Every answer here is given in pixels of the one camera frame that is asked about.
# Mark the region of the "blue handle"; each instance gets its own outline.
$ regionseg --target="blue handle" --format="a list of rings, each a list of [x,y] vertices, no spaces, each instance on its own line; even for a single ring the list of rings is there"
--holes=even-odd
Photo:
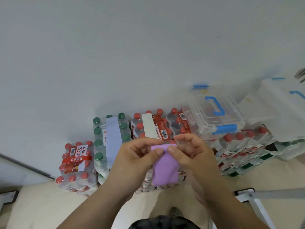
[[[217,111],[214,111],[214,114],[216,116],[224,116],[225,115],[225,112],[224,112],[224,109],[222,108],[222,106],[220,105],[220,103],[218,102],[218,100],[214,97],[214,96],[206,96],[206,100],[208,99],[212,99],[215,101],[217,107],[219,108],[220,112],[217,112]]]
[[[305,95],[302,92],[299,91],[289,91],[290,94],[298,94],[300,97],[302,97],[305,100]]]

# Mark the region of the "shoe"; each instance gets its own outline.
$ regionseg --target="shoe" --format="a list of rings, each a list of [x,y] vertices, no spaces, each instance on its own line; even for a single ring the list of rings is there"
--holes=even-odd
[[[170,217],[183,217],[181,210],[177,207],[172,207],[169,212]]]

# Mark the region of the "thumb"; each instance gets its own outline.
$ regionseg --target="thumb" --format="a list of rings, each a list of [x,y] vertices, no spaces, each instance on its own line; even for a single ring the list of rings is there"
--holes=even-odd
[[[162,156],[163,149],[156,148],[146,154],[143,158],[140,158],[141,164],[147,168],[147,170]]]
[[[169,146],[167,151],[180,165],[188,166],[192,161],[191,158],[175,146]]]

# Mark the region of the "purple cloth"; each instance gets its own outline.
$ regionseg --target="purple cloth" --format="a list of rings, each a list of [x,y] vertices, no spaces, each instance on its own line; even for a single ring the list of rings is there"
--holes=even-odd
[[[176,144],[153,145],[152,150],[162,148],[163,156],[153,164],[152,184],[154,186],[163,186],[178,182],[178,162],[167,152],[168,146]]]

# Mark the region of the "beige floor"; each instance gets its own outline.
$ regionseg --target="beige floor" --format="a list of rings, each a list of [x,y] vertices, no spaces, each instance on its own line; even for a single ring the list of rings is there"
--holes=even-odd
[[[259,190],[305,187],[305,165],[292,159],[266,161],[253,171],[235,178],[224,177],[231,189]],[[55,229],[86,198],[60,190],[56,183],[22,188],[13,205],[7,229]],[[277,229],[297,229],[305,218],[305,200],[262,200]],[[138,219],[166,214],[177,206],[200,228],[208,228],[208,214],[193,197],[189,185],[163,191],[134,194],[118,213],[113,227],[126,229]]]

